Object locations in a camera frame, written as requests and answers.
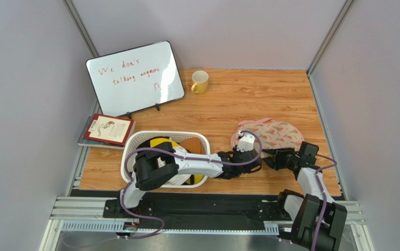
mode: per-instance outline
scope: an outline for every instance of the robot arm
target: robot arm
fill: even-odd
[[[220,152],[211,155],[183,153],[174,150],[172,145],[166,142],[156,147],[172,152],[180,158],[153,151],[138,154],[133,168],[133,183],[128,185],[123,195],[125,207],[138,206],[140,199],[147,191],[161,187],[177,174],[200,174],[212,178],[231,179],[239,177],[242,173],[260,170],[260,158],[250,164],[238,164],[247,163],[257,157],[253,147],[254,137],[248,133],[240,136],[242,138],[232,153]],[[325,223],[320,225],[316,247],[317,250],[338,250],[347,210],[336,204],[330,196],[323,183],[322,173],[316,175],[316,170],[319,169],[315,166],[318,146],[302,142],[298,152],[294,149],[263,151],[272,154],[272,157],[264,159],[267,165],[275,170],[284,168],[291,170],[305,193],[303,196],[297,192],[285,190],[279,194],[278,210],[287,213],[293,220],[292,232],[282,238],[290,239],[293,244],[308,249],[312,246],[317,225],[316,218],[323,208],[323,194],[325,194],[327,200],[323,217]],[[165,162],[164,166],[158,166],[158,158]]]
[[[123,195],[126,208],[138,206],[140,199],[147,191],[157,189],[178,174],[199,174],[211,178],[232,179],[242,173],[253,173],[261,168],[261,159],[256,159],[246,165],[232,165],[254,160],[257,152],[254,150],[255,138],[249,133],[241,135],[241,139],[233,152],[219,152],[210,155],[184,153],[174,150],[168,142],[159,144],[156,148],[172,152],[180,158],[167,154],[145,151],[136,156],[133,166],[133,182],[128,185]],[[166,165],[159,167],[158,159]]]

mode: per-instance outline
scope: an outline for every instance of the metal track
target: metal track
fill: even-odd
[[[367,225],[351,225],[358,251],[374,251]]]
[[[56,249],[59,240],[59,234],[62,229],[62,220],[49,220],[42,242],[40,243],[40,251],[52,251]]]
[[[133,219],[105,219],[102,217],[106,200],[116,198],[58,197],[51,212],[50,220],[84,220],[84,221],[121,221],[132,222]],[[357,201],[338,201],[347,208],[346,224],[364,225],[365,220]],[[290,226],[292,221],[271,222],[278,226]]]
[[[61,231],[83,231],[83,232],[114,232],[114,233],[153,233],[156,229],[124,229],[123,221],[64,221]],[[264,230],[185,230],[171,229],[161,230],[162,234],[233,234],[233,235],[279,235],[279,227],[276,223],[265,221]]]

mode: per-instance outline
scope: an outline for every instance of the cable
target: cable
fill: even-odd
[[[156,235],[159,231],[161,231],[164,228],[164,221],[161,218],[135,214],[135,213],[132,213],[130,210],[128,210],[125,207],[125,204],[124,204],[125,191],[133,183],[133,177],[129,173],[129,169],[127,167],[127,163],[129,162],[129,159],[132,157],[133,154],[138,153],[138,152],[142,152],[142,151],[154,151],[154,152],[164,153],[164,154],[167,154],[167,155],[175,157],[175,158],[186,159],[188,161],[206,161],[206,162],[214,162],[214,163],[225,164],[225,165],[228,165],[228,166],[243,166],[243,165],[251,164],[252,162],[255,162],[256,160],[258,160],[260,158],[260,156],[261,156],[261,150],[263,148],[262,148],[262,144],[261,144],[261,141],[260,141],[259,137],[255,133],[250,132],[250,131],[242,131],[241,133],[249,133],[252,136],[254,136],[256,138],[256,140],[258,141],[259,146],[260,146],[260,151],[258,152],[258,154],[257,154],[257,156],[255,158],[251,159],[250,161],[246,161],[246,162],[242,162],[242,163],[228,163],[228,162],[224,162],[224,161],[217,161],[217,160],[214,160],[214,159],[198,158],[198,157],[186,157],[186,158],[184,158],[183,156],[180,156],[180,155],[168,152],[168,151],[164,151],[164,150],[161,150],[161,149],[158,149],[158,148],[152,148],[152,147],[139,148],[139,149],[133,150],[131,153],[129,153],[127,155],[127,157],[125,158],[125,160],[124,160],[125,173],[129,177],[129,182],[127,183],[127,185],[123,189],[121,189],[121,192],[120,192],[121,206],[129,215],[137,217],[137,218],[141,218],[141,219],[160,221],[161,222],[161,226],[156,231],[154,231],[154,232],[152,232],[150,234],[145,234],[145,235],[141,235],[141,236],[131,236],[131,237],[128,237],[128,239],[143,239],[143,238],[151,237],[151,236]]]
[[[319,218],[317,219],[316,229],[314,230],[313,242],[311,243],[311,249],[310,249],[311,251],[315,251],[316,250],[317,236],[318,236],[319,230],[321,229],[321,223],[322,223],[322,220],[324,218],[325,209],[327,207],[327,194],[324,193],[324,186],[322,185],[321,179],[319,179],[318,174],[322,170],[325,170],[325,169],[328,169],[328,168],[331,168],[331,167],[334,167],[334,166],[337,165],[337,161],[335,161],[334,159],[332,159],[330,157],[327,157],[327,156],[324,156],[324,155],[320,155],[320,154],[317,154],[317,156],[329,159],[330,161],[333,162],[333,164],[317,169],[316,170],[316,174],[314,175],[316,177],[317,184],[319,185],[319,188],[321,189],[322,197],[324,197],[324,204],[322,205],[321,212],[319,213]]]
[[[279,238],[277,235],[265,235],[265,236],[268,237],[268,238],[271,238],[271,239],[276,239],[279,242],[283,242],[283,243],[286,243],[286,244],[292,244],[292,241],[290,239]]]
[[[62,240],[61,240],[61,243],[64,244],[64,246],[69,247],[69,248],[82,249],[82,248],[96,247],[96,246],[98,246],[98,245],[100,245],[100,244],[102,244],[102,243],[109,242],[109,241],[113,241],[114,239],[118,239],[118,236],[112,237],[112,238],[109,238],[109,239],[105,239],[105,240],[103,240],[103,241],[98,241],[98,242],[95,242],[95,243],[93,243],[93,244],[85,245],[85,246],[73,246],[73,245],[67,244],[67,243],[65,242],[65,239],[62,239]]]
[[[143,239],[143,238],[147,238],[147,237],[151,237],[156,235],[159,231],[161,231],[164,228],[164,221],[161,218],[158,217],[153,217],[153,216],[144,216],[144,215],[139,215],[139,214],[135,214],[132,213],[129,209],[127,209],[125,207],[124,204],[124,195],[125,195],[125,191],[127,190],[127,188],[132,184],[133,179],[130,180],[129,183],[127,183],[127,185],[121,189],[121,206],[124,209],[124,211],[126,211],[129,215],[137,217],[137,218],[141,218],[141,219],[148,219],[148,220],[155,220],[155,221],[159,221],[161,222],[161,226],[154,232],[150,233],[150,234],[145,234],[145,235],[141,235],[141,236],[130,236],[128,237],[128,239]]]

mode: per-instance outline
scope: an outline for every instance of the book cover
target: book cover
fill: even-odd
[[[125,146],[133,133],[135,121],[95,113],[84,133],[84,139]]]
[[[81,135],[79,136],[79,139],[77,140],[77,144],[78,145],[80,145],[80,146],[90,146],[90,147],[99,147],[99,148],[118,149],[118,150],[123,150],[124,149],[124,146],[106,144],[106,143],[100,142],[100,141],[84,139],[85,131],[89,127],[91,121],[92,121],[92,117],[90,116],[90,117],[88,117],[87,122],[85,123],[84,129],[82,130]]]

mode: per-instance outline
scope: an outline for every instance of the red handwritten text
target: red handwritten text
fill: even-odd
[[[139,59],[134,59],[132,62],[128,62],[128,63],[126,63],[125,61],[122,61],[122,68],[127,68],[127,67],[134,66],[135,63],[139,64],[140,60]]]
[[[156,68],[156,69],[152,69],[152,70],[143,72],[143,73],[141,73],[141,76],[147,75],[147,77],[150,77],[150,74],[151,74],[151,73],[155,73],[155,72],[159,72],[159,68]]]
[[[124,82],[132,81],[132,80],[134,82],[136,82],[135,76],[131,76],[131,77],[122,76],[122,77],[119,77],[119,80],[113,79],[113,83],[114,84],[119,84],[119,83],[124,83]]]
[[[108,65],[106,68],[102,68],[102,70],[99,71],[99,74],[103,75],[104,73],[106,73],[108,70]]]
[[[155,90],[156,90],[156,88],[158,87],[158,89],[160,89],[161,90],[161,87],[159,86],[159,84],[158,83],[155,83],[155,84],[153,84],[153,87],[155,87]]]

